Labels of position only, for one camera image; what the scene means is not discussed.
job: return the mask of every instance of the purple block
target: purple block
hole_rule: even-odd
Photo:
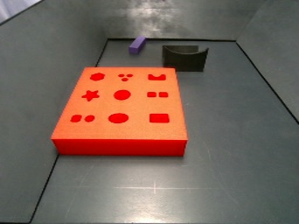
[[[129,53],[138,53],[145,45],[145,37],[138,36],[130,46],[128,47]]]

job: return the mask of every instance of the red foam block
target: red foam block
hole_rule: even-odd
[[[174,70],[86,67],[50,140],[65,155],[182,156],[188,137]]]

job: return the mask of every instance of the gray wall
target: gray wall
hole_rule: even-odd
[[[268,0],[237,43],[299,120],[299,1]]]
[[[109,38],[236,40],[265,0],[100,0]]]
[[[28,222],[50,173],[50,134],[106,38],[90,2],[50,0],[0,26],[0,222]]]

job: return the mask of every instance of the circular hole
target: circular hole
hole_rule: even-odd
[[[72,123],[77,123],[80,121],[81,115],[73,115],[69,119]]]
[[[130,93],[126,90],[117,90],[114,92],[114,98],[120,101],[125,100],[130,96]]]
[[[85,117],[85,122],[86,122],[86,123],[90,123],[93,120],[94,120],[94,116],[93,116],[93,115],[88,115],[88,116]]]
[[[105,75],[102,73],[93,73],[89,78],[93,80],[93,81],[100,81],[100,80],[104,80],[105,78]]]
[[[126,114],[113,114],[108,117],[108,120],[112,123],[124,123],[128,120],[128,115]]]

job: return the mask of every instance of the black object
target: black object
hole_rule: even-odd
[[[177,72],[202,72],[208,51],[198,52],[196,45],[162,45],[162,66]]]

